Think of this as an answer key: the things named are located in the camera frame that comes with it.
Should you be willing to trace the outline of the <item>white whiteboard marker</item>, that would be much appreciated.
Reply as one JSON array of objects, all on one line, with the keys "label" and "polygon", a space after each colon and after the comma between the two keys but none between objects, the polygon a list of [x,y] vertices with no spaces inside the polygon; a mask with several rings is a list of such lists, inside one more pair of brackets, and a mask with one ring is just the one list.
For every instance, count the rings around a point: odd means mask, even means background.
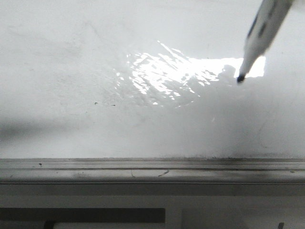
[{"label": "white whiteboard marker", "polygon": [[292,0],[262,1],[246,36],[237,83],[245,80],[255,61],[269,49],[292,5]]}]

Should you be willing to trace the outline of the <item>white whiteboard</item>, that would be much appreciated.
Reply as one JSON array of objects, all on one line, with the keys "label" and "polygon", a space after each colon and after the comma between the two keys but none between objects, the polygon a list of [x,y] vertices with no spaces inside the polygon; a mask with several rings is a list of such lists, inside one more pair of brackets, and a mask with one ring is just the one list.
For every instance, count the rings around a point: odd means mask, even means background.
[{"label": "white whiteboard", "polygon": [[1,158],[303,158],[305,3],[237,84],[259,6],[1,1]]}]

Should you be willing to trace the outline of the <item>grey aluminium whiteboard frame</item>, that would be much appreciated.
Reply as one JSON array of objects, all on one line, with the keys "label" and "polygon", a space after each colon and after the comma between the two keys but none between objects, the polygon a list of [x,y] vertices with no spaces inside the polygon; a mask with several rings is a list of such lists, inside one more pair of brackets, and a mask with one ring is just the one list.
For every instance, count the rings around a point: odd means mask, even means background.
[{"label": "grey aluminium whiteboard frame", "polygon": [[38,158],[0,162],[2,196],[303,196],[302,159]]}]

